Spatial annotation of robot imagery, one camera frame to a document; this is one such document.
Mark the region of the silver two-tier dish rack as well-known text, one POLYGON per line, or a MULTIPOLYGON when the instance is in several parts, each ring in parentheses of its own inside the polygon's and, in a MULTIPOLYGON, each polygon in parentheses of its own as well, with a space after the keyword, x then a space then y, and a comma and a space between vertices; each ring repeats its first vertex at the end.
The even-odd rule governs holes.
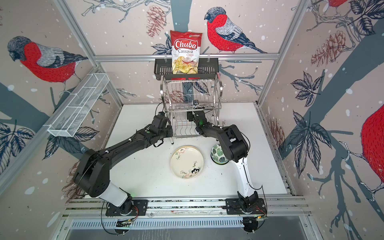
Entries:
POLYGON ((223 84, 219 76, 214 79, 161 79, 161 100, 165 104, 164 112, 171 121, 173 139, 198 137, 196 124, 189 122, 187 112, 193 110, 193 104, 205 105, 207 120, 220 125, 219 116, 222 108, 223 84))

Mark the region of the green leaf pattern bowl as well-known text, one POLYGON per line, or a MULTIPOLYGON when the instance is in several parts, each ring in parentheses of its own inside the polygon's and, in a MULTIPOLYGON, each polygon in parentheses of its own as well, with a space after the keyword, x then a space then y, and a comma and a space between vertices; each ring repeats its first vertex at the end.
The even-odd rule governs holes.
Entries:
POLYGON ((211 159, 216 161, 220 161, 220 162, 230 161, 224 155, 223 149, 220 144, 216 144, 212 147, 210 156, 211 156, 211 159))

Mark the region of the white floral plate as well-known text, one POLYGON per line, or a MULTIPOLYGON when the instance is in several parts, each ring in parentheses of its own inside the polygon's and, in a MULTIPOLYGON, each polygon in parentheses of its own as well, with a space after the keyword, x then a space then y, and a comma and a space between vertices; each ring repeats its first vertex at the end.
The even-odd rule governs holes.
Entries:
POLYGON ((202 153, 193 146, 182 146, 172 155, 170 166, 172 172, 181 179, 192 179, 198 176, 204 167, 202 153))

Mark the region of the blue floral white bowl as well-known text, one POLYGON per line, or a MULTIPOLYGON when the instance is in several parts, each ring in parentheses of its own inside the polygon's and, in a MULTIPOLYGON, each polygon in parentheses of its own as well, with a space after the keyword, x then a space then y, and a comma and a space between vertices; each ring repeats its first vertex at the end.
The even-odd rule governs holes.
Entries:
POLYGON ((217 164, 217 165, 226 165, 229 161, 224 161, 224 162, 220 162, 220 161, 216 161, 216 160, 213 160, 212 159, 212 161, 215 163, 215 164, 217 164))

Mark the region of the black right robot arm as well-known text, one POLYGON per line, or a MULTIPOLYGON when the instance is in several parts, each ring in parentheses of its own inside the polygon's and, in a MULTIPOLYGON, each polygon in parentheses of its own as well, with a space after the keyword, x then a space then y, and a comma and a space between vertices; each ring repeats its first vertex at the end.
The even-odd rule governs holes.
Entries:
POLYGON ((233 163, 238 184, 238 199, 228 199, 224 207, 228 214, 254 214, 266 217, 268 207, 265 203, 265 195, 259 197, 258 190, 251 181, 247 156, 250 150, 250 142, 244 137, 236 125, 220 127, 210 123, 204 111, 192 111, 187 113, 187 119, 196 124, 196 132, 206 138, 215 138, 221 145, 224 156, 233 163))

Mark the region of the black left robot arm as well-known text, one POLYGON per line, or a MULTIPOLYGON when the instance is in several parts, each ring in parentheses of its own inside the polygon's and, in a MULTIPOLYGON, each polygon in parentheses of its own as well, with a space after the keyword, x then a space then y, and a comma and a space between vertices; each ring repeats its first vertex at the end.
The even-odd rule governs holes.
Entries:
POLYGON ((173 129, 169 118, 164 112, 159 112, 151 124, 137 130, 128 139, 106 149, 86 151, 73 181, 90 197, 100 198, 116 207, 121 215, 128 215, 135 207, 132 196, 111 183, 110 170, 130 155, 150 146, 157 148, 164 143, 165 138, 172 136, 173 129))

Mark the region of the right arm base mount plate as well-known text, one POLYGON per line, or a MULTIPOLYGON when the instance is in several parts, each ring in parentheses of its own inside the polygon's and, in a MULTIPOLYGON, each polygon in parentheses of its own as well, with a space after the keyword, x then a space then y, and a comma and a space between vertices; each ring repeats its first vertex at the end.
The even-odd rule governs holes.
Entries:
POLYGON ((251 201, 250 204, 241 203, 239 199, 226 199, 223 209, 228 215, 265 215, 266 205, 263 199, 251 201))

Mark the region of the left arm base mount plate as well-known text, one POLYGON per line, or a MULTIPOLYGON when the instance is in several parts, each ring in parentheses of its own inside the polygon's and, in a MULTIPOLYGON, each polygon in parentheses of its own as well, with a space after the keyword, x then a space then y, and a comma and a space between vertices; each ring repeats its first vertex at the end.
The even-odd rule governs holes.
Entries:
POLYGON ((148 208, 148 200, 131 200, 120 207, 108 203, 105 215, 107 217, 145 216, 148 208))

